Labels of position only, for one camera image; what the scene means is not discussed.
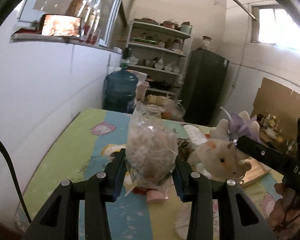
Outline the person's right hand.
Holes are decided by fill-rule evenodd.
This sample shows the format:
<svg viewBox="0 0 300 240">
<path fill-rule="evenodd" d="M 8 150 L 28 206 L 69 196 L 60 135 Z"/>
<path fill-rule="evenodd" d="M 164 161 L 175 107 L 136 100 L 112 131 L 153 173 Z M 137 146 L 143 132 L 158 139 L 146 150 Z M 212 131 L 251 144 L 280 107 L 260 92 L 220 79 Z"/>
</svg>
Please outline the person's right hand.
<svg viewBox="0 0 300 240">
<path fill-rule="evenodd" d="M 295 191 L 285 189 L 283 183 L 276 183 L 274 189 L 282 198 L 275 202 L 267 222 L 279 237 L 292 238 L 300 229 L 300 208 L 292 209 L 290 207 Z"/>
</svg>

